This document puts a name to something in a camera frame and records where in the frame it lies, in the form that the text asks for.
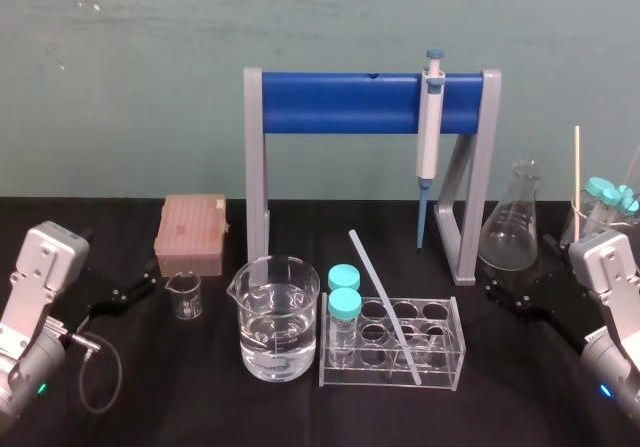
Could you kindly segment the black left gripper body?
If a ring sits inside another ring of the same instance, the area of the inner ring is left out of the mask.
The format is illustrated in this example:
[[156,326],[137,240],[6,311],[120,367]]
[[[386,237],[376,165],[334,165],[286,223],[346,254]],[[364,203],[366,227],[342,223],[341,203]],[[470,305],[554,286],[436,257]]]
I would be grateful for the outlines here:
[[53,318],[68,332],[77,332],[111,301],[111,279],[94,267],[84,267],[53,304]]

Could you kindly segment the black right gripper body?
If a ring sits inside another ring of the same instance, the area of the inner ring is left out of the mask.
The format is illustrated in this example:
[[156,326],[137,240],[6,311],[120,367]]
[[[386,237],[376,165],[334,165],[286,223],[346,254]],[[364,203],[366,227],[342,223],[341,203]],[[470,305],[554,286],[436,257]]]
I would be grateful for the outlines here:
[[537,312],[573,350],[583,350],[598,329],[598,307],[565,268],[537,278]]

